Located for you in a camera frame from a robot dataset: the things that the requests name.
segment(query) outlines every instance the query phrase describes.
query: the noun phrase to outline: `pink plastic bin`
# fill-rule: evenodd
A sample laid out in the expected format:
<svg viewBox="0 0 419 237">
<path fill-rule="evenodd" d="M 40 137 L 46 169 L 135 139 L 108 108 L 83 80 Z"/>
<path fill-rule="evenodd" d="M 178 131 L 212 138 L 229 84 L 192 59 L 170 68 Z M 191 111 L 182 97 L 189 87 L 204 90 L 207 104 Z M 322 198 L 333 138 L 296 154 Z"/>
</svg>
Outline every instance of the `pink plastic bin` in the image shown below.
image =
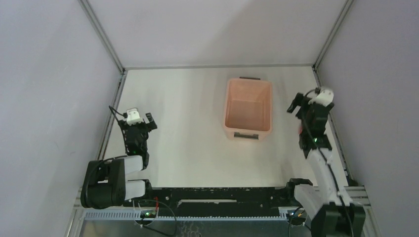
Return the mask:
<svg viewBox="0 0 419 237">
<path fill-rule="evenodd" d="M 272 83 L 230 79 L 223 127 L 230 139 L 262 140 L 269 135 L 272 131 Z"/>
</svg>

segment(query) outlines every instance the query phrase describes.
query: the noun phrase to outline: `black cable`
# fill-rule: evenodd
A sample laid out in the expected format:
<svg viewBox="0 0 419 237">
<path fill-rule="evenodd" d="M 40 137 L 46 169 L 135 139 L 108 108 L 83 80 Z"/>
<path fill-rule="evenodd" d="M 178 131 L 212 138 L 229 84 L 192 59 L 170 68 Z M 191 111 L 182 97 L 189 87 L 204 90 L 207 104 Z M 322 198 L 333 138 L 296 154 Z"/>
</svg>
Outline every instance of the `black cable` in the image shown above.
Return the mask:
<svg viewBox="0 0 419 237">
<path fill-rule="evenodd" d="M 112 106 L 109 106 L 109 109 L 111 110 L 111 111 L 114 111 L 115 113 L 117 113 L 118 115 L 120 115 L 120 116 L 122 116 L 122 117 L 124 117 L 124 118 L 126 118 L 126 116 L 124 115 L 124 114 L 121 114 L 121 113 L 119 113 L 114 107 L 112 107 Z"/>
<path fill-rule="evenodd" d="M 311 134 L 310 129 L 308 129 L 307 122 L 305 121 L 305 117 L 304 117 L 304 109 L 303 109 L 304 99 L 305 99 L 305 98 L 307 98 L 307 95 L 308 95 L 308 94 L 310 94 L 310 93 L 311 93 L 311 92 L 313 92 L 313 91 L 315 91 L 315 89 L 309 90 L 309 91 L 308 91 L 308 92 L 304 95 L 304 97 L 303 97 L 303 100 L 302 100 L 302 103 L 301 103 L 301 106 L 300 106 L 300 109 L 301 109 L 301 121 L 302 121 L 302 123 L 303 123 L 303 126 L 304 126 L 305 128 L 307 128 L 307 134 L 308 134 L 308 136 L 310 137 L 311 141 L 314 143 L 314 145 L 316 146 L 316 148 L 319 150 L 320 154 L 322 155 L 323 160 L 326 162 L 326 165 L 328 166 L 329 171 L 330 171 L 330 173 L 332 174 L 332 178 L 333 178 L 333 182 L 335 183 L 335 188 L 336 188 L 336 191 L 337 191 L 337 192 L 340 192 L 340 191 L 339 191 L 339 185 L 338 185 L 338 183 L 337 183 L 336 176 L 335 176 L 335 174 L 333 173 L 332 167 L 330 166 L 330 164 L 328 164 L 328 160 L 327 160 L 327 158 L 326 158 L 325 154 L 323 154 L 323 152 L 320 150 L 319 145 L 317 145 L 317 143 L 314 141 L 313 135 Z M 348 209 L 346 208 L 346 205 L 345 205 L 345 203 L 343 202 L 343 198 L 342 198 L 342 196 L 341 196 L 341 195 L 338 195 L 338 197 L 339 197 L 340 202 L 342 203 L 343 209 L 344 209 L 344 211 L 345 211 L 345 214 L 346 214 L 346 219 L 347 219 L 347 221 L 348 221 L 348 223 L 349 223 L 349 227 L 350 227 L 350 229 L 351 229 L 351 236 L 352 236 L 352 237 L 354 237 L 354 233 L 353 233 L 353 229 L 352 229 L 352 221 L 351 221 L 351 218 L 349 217 L 349 212 L 348 212 Z"/>
<path fill-rule="evenodd" d="M 161 235 L 164 235 L 164 236 L 167 236 L 167 237 L 173 237 L 173 236 L 175 236 L 176 235 L 176 232 L 177 232 L 177 219 L 176 219 L 176 215 L 174 214 L 173 210 L 168 205 L 166 205 L 165 203 L 163 203 L 161 201 L 151 200 L 151 199 L 141 199 L 141 201 L 153 201 L 153 202 L 156 202 L 156 203 L 159 203 L 159 204 L 162 204 L 162 205 L 166 206 L 171 211 L 171 213 L 173 215 L 173 218 L 174 218 L 174 232 L 173 232 L 173 234 L 166 234 L 164 232 L 161 232 L 159 230 L 153 229 L 153 228 L 148 227 L 148 226 L 145 226 L 145 225 L 142 225 L 142 227 L 145 228 L 145 229 L 148 229 L 148 230 L 157 232 L 157 233 L 159 233 Z"/>
<path fill-rule="evenodd" d="M 119 113 L 117 110 L 115 110 L 112 106 L 109 106 L 109 109 L 111 110 L 112 115 L 114 116 L 114 119 L 117 121 L 119 128 L 121 129 L 121 133 L 122 133 L 122 138 L 124 139 L 124 148 L 125 148 L 125 154 L 128 154 L 128 147 L 126 147 L 125 145 L 125 134 L 124 134 L 124 130 L 122 129 L 121 126 L 121 122 L 118 120 L 117 115 L 115 114 L 115 112 L 118 115 L 121 115 L 125 118 L 125 115 Z"/>
<path fill-rule="evenodd" d="M 105 208 L 108 208 L 108 207 L 99 207 L 99 206 L 97 206 L 96 204 L 93 204 L 90 200 L 89 200 L 89 196 L 88 196 L 88 186 L 89 186 L 89 182 L 90 182 L 90 179 L 91 179 L 91 177 L 92 177 L 92 175 L 93 175 L 93 173 L 95 172 L 95 170 L 97 169 L 97 168 L 99 168 L 99 166 L 101 165 L 101 164 L 103 164 L 103 163 L 105 163 L 105 162 L 107 162 L 107 161 L 110 161 L 110 160 L 114 160 L 114 159 L 118 159 L 118 158 L 122 158 L 122 157 L 126 157 L 126 155 L 125 156 L 119 156 L 119 157 L 113 157 L 113 158 L 108 158 L 108 159 L 103 159 L 103 160 L 101 160 L 101 161 L 99 161 L 94 167 L 93 167 L 93 169 L 90 171 L 90 173 L 88 174 L 88 176 L 87 176 L 87 180 L 86 180 L 86 182 L 84 183 L 84 187 L 83 187 L 83 189 L 85 190 L 85 192 L 84 192 L 84 200 L 86 201 L 86 204 L 88 205 L 88 206 L 90 206 L 90 207 L 92 207 L 92 208 L 94 208 L 94 209 L 105 209 Z"/>
<path fill-rule="evenodd" d="M 288 237 L 291 237 L 291 222 L 293 221 L 293 218 L 298 210 L 300 210 L 302 206 L 297 207 L 297 209 L 293 212 L 293 214 L 290 217 L 290 222 L 288 223 Z"/>
</svg>

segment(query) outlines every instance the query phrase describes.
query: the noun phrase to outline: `gray wall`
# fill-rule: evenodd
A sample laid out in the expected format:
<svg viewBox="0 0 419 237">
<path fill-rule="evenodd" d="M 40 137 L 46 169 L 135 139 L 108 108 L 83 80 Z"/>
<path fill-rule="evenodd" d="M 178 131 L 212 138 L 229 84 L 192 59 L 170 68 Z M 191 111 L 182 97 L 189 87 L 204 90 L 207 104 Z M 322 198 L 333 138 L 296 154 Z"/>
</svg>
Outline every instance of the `gray wall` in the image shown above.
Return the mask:
<svg viewBox="0 0 419 237">
<path fill-rule="evenodd" d="M 419 1 L 358 0 L 319 69 L 383 236 L 417 236 Z"/>
<path fill-rule="evenodd" d="M 76 0 L 0 3 L 0 236 L 63 236 L 119 72 Z"/>
<path fill-rule="evenodd" d="M 126 67 L 313 64 L 345 0 L 90 0 Z"/>
</svg>

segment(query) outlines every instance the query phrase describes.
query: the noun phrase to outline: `white table surface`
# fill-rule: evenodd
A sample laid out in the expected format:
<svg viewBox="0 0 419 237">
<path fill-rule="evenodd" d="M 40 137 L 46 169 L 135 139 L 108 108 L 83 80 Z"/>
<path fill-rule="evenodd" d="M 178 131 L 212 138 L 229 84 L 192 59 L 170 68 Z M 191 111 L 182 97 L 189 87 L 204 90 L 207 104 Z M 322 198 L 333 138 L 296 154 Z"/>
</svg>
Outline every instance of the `white table surface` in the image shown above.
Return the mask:
<svg viewBox="0 0 419 237">
<path fill-rule="evenodd" d="M 240 76 L 273 83 L 273 130 L 263 141 L 229 140 L 223 130 L 227 81 Z M 298 146 L 297 110 L 286 112 L 296 93 L 314 87 L 310 67 L 130 70 L 118 111 L 151 112 L 158 129 L 148 139 L 148 168 L 129 179 L 149 179 L 153 187 L 281 187 L 307 178 L 316 186 Z M 347 184 L 329 123 L 326 132 L 340 167 L 336 178 Z M 114 123 L 105 158 L 124 153 Z"/>
</svg>

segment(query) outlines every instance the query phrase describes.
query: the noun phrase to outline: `cable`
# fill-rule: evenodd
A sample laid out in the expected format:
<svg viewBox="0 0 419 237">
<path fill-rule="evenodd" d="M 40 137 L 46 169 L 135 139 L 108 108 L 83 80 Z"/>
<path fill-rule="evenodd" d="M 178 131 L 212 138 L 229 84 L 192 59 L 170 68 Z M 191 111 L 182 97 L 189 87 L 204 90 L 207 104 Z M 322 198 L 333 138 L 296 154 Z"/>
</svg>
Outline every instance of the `cable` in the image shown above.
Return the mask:
<svg viewBox="0 0 419 237">
<path fill-rule="evenodd" d="M 141 216 L 141 214 L 142 214 L 143 210 L 141 209 L 140 202 L 138 202 L 137 204 L 138 204 L 138 208 L 140 209 L 140 216 Z M 134 202 L 134 201 L 132 202 L 132 207 L 134 208 L 134 213 L 135 213 L 135 202 Z M 137 221 L 137 220 L 135 219 L 135 217 L 134 217 L 134 223 L 139 224 L 139 225 L 142 225 L 142 227 L 143 227 L 143 226 L 148 226 L 148 225 L 150 225 L 151 223 L 153 223 L 153 222 L 154 222 L 154 220 L 155 220 L 156 218 L 154 218 L 154 219 L 153 219 L 152 221 L 150 221 L 150 223 L 148 223 L 148 224 L 142 224 L 141 222 L 143 221 L 143 219 L 144 219 L 144 218 L 142 218 L 142 219 L 141 219 L 141 221 Z"/>
<path fill-rule="evenodd" d="M 298 210 L 300 210 L 302 206 L 297 207 L 297 209 L 293 212 L 293 214 L 290 217 L 290 222 L 288 223 L 288 237 L 291 237 L 291 222 L 293 221 L 293 218 Z"/>
<path fill-rule="evenodd" d="M 114 160 L 114 159 L 118 159 L 118 158 L 122 158 L 122 157 L 127 157 L 126 155 L 125 156 L 119 156 L 119 157 L 113 157 L 113 158 L 108 158 L 108 159 L 103 159 L 103 160 L 101 160 L 101 161 L 99 161 L 94 167 L 93 167 L 93 169 L 90 171 L 90 173 L 89 173 L 89 175 L 87 176 L 87 180 L 86 180 L 86 182 L 84 183 L 84 185 L 83 185 L 83 189 L 85 190 L 85 192 L 84 192 L 84 200 L 86 201 L 86 204 L 88 205 L 88 206 L 90 206 L 90 207 L 92 207 L 92 208 L 94 208 L 94 209 L 105 209 L 105 208 L 108 208 L 108 207 L 99 207 L 99 206 L 97 206 L 96 204 L 93 204 L 90 200 L 89 200 L 89 196 L 88 196 L 88 186 L 89 186 L 89 182 L 90 182 L 90 179 L 91 179 L 91 177 L 92 177 L 92 175 L 93 175 L 93 173 L 95 172 L 95 170 L 101 165 L 101 164 L 103 164 L 103 163 L 105 163 L 105 162 L 107 162 L 107 161 L 110 161 L 110 160 Z"/>
<path fill-rule="evenodd" d="M 140 206 L 140 202 L 138 202 L 138 207 L 140 208 L 140 214 L 142 213 L 142 209 L 141 209 L 141 206 Z M 134 222 L 136 223 L 136 224 L 139 224 L 139 225 L 143 225 L 143 226 L 148 226 L 148 225 L 150 225 L 151 223 L 153 223 L 155 220 L 156 220 L 156 218 L 159 216 L 159 210 L 160 210 L 160 208 L 159 208 L 159 203 L 158 202 L 156 202 L 156 208 L 155 208 L 155 213 L 156 213 L 156 216 L 155 216 L 155 218 L 152 220 L 152 221 L 150 221 L 150 223 L 148 223 L 148 224 L 142 224 L 141 223 L 141 221 L 137 221 L 137 220 L 135 220 L 134 219 Z"/>
<path fill-rule="evenodd" d="M 158 211 L 159 210 L 159 202 L 158 202 L 159 198 L 158 197 L 155 197 L 153 199 L 157 201 L 156 202 L 156 210 L 155 211 Z"/>
<path fill-rule="evenodd" d="M 165 203 L 160 202 L 160 201 L 157 201 L 157 200 L 141 199 L 141 201 L 153 201 L 153 202 L 156 202 L 156 203 L 159 203 L 159 204 L 162 204 L 162 205 L 166 206 L 171 211 L 171 213 L 173 215 L 173 218 L 174 218 L 174 232 L 173 232 L 173 234 L 166 234 L 166 233 L 161 232 L 159 230 L 156 230 L 156 229 L 153 229 L 151 227 L 145 226 L 145 225 L 141 224 L 142 221 L 144 220 L 144 217 L 140 220 L 140 223 L 139 223 L 141 225 L 141 227 L 142 228 L 145 228 L 145 229 L 148 229 L 148 230 L 151 230 L 151 231 L 154 231 L 156 233 L 159 233 L 159 234 L 164 235 L 164 236 L 167 236 L 167 237 L 173 237 L 173 236 L 175 236 L 176 235 L 176 232 L 177 232 L 177 219 L 176 219 L 176 215 L 174 214 L 173 210 L 168 205 L 166 205 Z"/>
<path fill-rule="evenodd" d="M 121 114 L 121 113 L 119 113 L 114 107 L 112 107 L 112 106 L 109 106 L 109 109 L 111 110 L 111 111 L 114 111 L 115 113 L 117 113 L 118 115 L 120 115 L 120 116 L 122 116 L 122 117 L 124 117 L 124 118 L 126 118 L 126 116 L 124 115 L 124 114 Z"/>
<path fill-rule="evenodd" d="M 309 91 L 308 91 L 308 92 L 304 95 L 304 97 L 303 97 L 303 100 L 302 100 L 302 103 L 301 103 L 301 106 L 300 106 L 300 109 L 301 109 L 301 121 L 302 121 L 302 123 L 303 123 L 303 126 L 307 128 L 307 134 L 308 134 L 308 136 L 310 137 L 311 141 L 314 143 L 314 145 L 316 146 L 317 150 L 319 150 L 320 154 L 322 155 L 323 160 L 326 162 L 326 165 L 328 166 L 329 171 L 330 171 L 330 173 L 332 174 L 332 178 L 333 178 L 333 182 L 335 183 L 335 188 L 336 188 L 336 191 L 337 191 L 337 192 L 340 192 L 340 191 L 339 191 L 339 185 L 338 185 L 338 183 L 337 183 L 336 176 L 335 176 L 335 174 L 333 173 L 332 167 L 330 166 L 330 164 L 328 164 L 327 158 L 326 158 L 325 154 L 323 154 L 323 152 L 322 152 L 322 150 L 320 149 L 319 145 L 317 145 L 317 143 L 314 141 L 313 135 L 311 134 L 310 129 L 308 129 L 308 125 L 307 125 L 307 122 L 305 121 L 305 117 L 304 117 L 304 109 L 303 109 L 303 106 L 304 106 L 304 99 L 305 99 L 305 98 L 307 98 L 307 95 L 308 95 L 308 94 L 310 94 L 311 92 L 313 92 L 313 91 L 315 91 L 315 90 L 316 90 L 316 89 L 309 90 Z M 350 229 L 351 229 L 351 236 L 352 236 L 352 237 L 354 237 L 354 233 L 353 233 L 353 229 L 352 229 L 352 221 L 351 221 L 351 218 L 349 217 L 349 212 L 348 212 L 348 209 L 346 208 L 346 205 L 345 205 L 345 203 L 343 202 L 343 198 L 342 198 L 342 196 L 341 196 L 341 195 L 339 195 L 339 194 L 338 194 L 337 196 L 339 197 L 340 202 L 342 203 L 343 209 L 344 209 L 344 211 L 345 211 L 345 214 L 346 214 L 346 219 L 347 219 L 347 221 L 348 221 L 348 223 L 349 223 L 349 227 L 350 227 Z"/>
<path fill-rule="evenodd" d="M 110 109 L 110 111 L 111 111 L 112 115 L 114 116 L 114 119 L 117 121 L 119 128 L 121 129 L 122 137 L 123 137 L 123 139 L 124 139 L 125 154 L 128 154 L 128 147 L 126 147 L 126 145 L 125 145 L 125 134 L 124 134 L 124 130 L 122 129 L 122 126 L 121 126 L 121 124 L 120 124 L 120 121 L 118 120 L 117 115 L 115 114 L 115 112 L 116 112 L 118 115 L 123 116 L 124 118 L 125 118 L 125 115 L 123 115 L 123 114 L 119 113 L 119 112 L 118 112 L 117 110 L 115 110 L 112 106 L 109 106 L 109 109 Z"/>
</svg>

